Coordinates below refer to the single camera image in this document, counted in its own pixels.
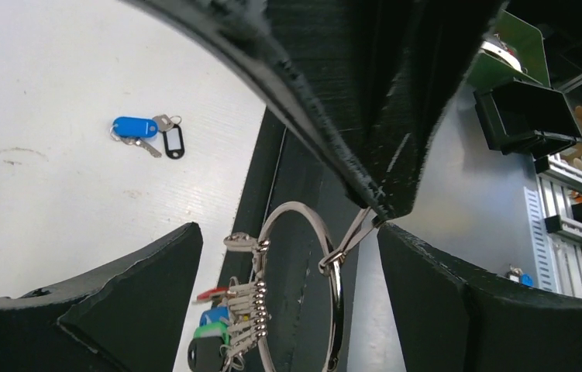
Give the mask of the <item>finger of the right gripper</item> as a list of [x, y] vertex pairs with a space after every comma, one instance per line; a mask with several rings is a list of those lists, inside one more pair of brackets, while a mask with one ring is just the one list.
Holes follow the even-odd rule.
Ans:
[[138, 1], [224, 63], [380, 219], [409, 214], [432, 137], [504, 1]]

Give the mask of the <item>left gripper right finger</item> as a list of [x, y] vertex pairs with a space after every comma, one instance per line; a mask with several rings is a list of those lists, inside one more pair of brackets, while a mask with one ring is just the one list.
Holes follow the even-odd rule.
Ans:
[[409, 371], [582, 371], [582, 299], [515, 283], [386, 223], [377, 234]]

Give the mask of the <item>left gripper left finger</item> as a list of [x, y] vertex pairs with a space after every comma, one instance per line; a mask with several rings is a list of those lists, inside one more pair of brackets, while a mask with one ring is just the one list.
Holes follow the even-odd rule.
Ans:
[[0, 298], [0, 371], [171, 371], [203, 239], [190, 222], [19, 298]]

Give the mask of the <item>red key tag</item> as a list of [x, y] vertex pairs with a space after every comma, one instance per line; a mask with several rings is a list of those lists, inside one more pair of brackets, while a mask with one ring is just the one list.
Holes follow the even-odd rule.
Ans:
[[195, 298], [195, 304], [202, 304], [208, 302], [221, 302], [229, 293], [228, 287], [213, 288], [202, 292]]

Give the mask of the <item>blue key tag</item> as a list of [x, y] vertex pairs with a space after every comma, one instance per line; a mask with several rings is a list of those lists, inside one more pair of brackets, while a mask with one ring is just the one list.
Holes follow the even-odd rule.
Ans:
[[216, 306], [204, 311], [199, 319], [200, 326], [206, 326], [212, 323], [221, 322], [225, 325], [231, 323], [231, 316], [229, 308], [226, 306]]

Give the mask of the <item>green key tag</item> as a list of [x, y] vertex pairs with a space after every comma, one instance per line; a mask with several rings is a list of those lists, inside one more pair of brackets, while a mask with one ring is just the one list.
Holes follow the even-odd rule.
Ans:
[[223, 344], [229, 344], [228, 326], [224, 322], [210, 322], [200, 325], [194, 331], [193, 338], [219, 337]]

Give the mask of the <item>large silver keyring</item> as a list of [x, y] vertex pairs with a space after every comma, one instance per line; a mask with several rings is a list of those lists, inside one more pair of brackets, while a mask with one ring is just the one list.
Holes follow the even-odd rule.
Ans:
[[245, 253], [252, 266], [231, 277], [216, 299], [229, 310], [229, 343], [222, 370], [336, 371], [346, 336], [342, 266], [375, 229], [370, 209], [353, 216], [333, 239], [321, 216], [287, 201], [266, 217], [257, 236], [233, 232], [230, 253]]

